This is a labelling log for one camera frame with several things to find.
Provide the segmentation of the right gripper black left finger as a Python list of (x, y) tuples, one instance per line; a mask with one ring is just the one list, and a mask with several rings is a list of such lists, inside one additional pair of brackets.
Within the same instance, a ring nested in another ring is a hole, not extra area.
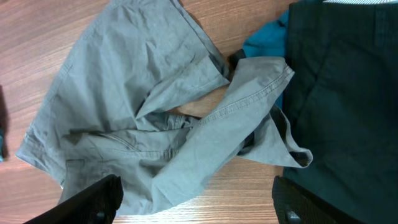
[(111, 174), (25, 224), (112, 224), (123, 195), (121, 178)]

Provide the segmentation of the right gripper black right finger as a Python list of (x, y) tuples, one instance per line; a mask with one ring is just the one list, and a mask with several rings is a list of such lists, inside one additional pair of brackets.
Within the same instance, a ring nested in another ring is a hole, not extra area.
[(280, 224), (361, 224), (359, 220), (279, 175), (274, 178), (272, 199)]

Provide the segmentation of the grey shorts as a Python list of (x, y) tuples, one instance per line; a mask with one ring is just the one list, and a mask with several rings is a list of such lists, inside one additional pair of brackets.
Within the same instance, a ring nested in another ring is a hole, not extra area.
[(67, 200), (122, 180), (120, 215), (150, 215), (200, 195), (233, 157), (305, 168), (275, 101), (294, 71), (241, 59), (234, 77), (178, 1), (111, 1), (82, 33), (17, 151)]

